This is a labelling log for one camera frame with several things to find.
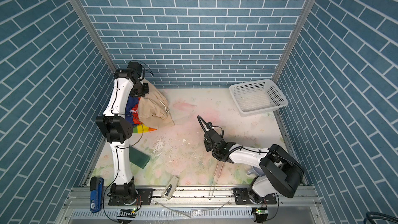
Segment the rainbow striped shorts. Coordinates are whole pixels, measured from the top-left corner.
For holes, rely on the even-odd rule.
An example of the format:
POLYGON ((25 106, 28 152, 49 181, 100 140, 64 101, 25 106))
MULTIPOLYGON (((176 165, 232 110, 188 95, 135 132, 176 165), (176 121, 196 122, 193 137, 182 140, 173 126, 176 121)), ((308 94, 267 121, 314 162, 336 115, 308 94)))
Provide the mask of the rainbow striped shorts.
POLYGON ((128 97, 125 107, 125 119, 133 125, 133 133, 147 133, 155 131, 155 128, 150 128, 140 122, 138 116, 139 97, 128 97))

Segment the beige shorts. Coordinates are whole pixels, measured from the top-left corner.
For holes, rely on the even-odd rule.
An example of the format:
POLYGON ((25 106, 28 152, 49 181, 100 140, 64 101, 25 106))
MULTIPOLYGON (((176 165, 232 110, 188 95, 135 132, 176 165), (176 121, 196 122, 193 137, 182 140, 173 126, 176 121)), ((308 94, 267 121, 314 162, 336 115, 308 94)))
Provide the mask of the beige shorts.
POLYGON ((149 92, 140 98, 138 104, 139 120, 145 126, 153 129, 174 126, 166 97, 148 80, 144 79, 143 82, 148 84, 149 92))

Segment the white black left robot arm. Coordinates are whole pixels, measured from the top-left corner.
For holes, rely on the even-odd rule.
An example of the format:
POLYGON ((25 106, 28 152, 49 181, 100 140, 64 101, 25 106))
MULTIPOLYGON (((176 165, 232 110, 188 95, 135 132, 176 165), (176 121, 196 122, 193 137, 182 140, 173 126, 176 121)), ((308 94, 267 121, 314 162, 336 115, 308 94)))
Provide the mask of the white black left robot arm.
POLYGON ((133 134, 133 125, 125 118, 129 97, 145 96, 149 92, 147 83, 143 83, 145 69, 135 61, 127 68, 114 72, 114 87, 109 104, 102 115, 96 117, 96 124, 109 143, 114 162, 115 180, 111 183, 114 195, 129 196, 135 194, 133 175, 130 169, 129 142, 133 134))

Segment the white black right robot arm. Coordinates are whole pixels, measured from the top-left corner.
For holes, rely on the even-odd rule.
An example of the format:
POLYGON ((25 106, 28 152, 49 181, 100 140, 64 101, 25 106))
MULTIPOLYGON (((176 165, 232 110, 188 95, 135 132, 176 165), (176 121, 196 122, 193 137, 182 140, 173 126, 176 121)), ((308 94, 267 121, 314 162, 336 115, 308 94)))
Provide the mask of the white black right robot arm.
POLYGON ((245 164, 263 172, 248 187, 253 202, 278 193, 293 198, 302 183, 305 169, 281 146, 255 149, 233 142, 226 142, 214 129, 205 129, 204 144, 207 152, 221 162, 245 164))

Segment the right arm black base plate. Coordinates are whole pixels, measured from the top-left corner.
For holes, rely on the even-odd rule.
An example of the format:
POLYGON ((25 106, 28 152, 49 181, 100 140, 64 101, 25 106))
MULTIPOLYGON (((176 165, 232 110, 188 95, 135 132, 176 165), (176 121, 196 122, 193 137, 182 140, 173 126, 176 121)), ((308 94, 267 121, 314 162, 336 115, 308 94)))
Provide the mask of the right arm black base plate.
POLYGON ((276 195, 269 194, 265 197, 258 196, 252 189, 249 188, 233 188, 232 190, 236 205, 260 204, 269 205, 276 204, 276 195))

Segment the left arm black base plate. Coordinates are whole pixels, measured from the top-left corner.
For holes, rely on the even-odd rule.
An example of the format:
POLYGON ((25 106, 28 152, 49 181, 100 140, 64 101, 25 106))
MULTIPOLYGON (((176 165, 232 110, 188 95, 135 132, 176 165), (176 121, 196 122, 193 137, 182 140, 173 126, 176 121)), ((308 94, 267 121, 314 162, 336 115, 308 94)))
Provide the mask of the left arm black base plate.
POLYGON ((108 193, 108 205, 110 206, 147 206, 151 204, 153 189, 152 188, 139 188, 135 190, 132 195, 115 195, 108 193))

